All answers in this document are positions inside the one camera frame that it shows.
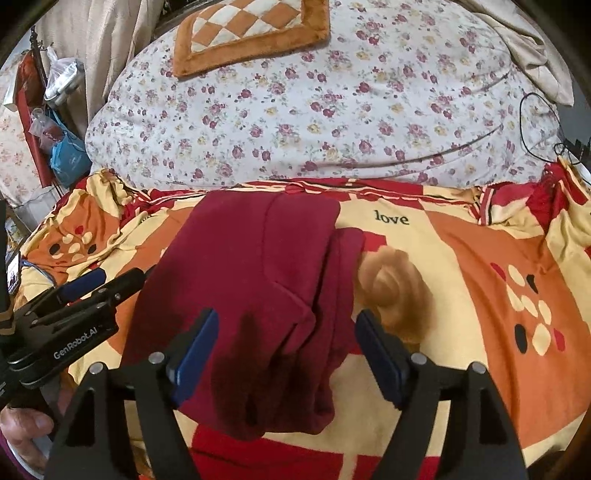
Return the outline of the person's left hand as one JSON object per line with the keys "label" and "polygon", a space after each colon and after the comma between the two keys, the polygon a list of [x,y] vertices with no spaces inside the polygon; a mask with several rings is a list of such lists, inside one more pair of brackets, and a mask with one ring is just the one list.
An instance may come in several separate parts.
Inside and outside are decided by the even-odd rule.
{"label": "person's left hand", "polygon": [[54,421],[36,410],[5,407],[1,412],[2,435],[27,472],[44,473],[47,458],[34,441],[48,436],[53,429]]}

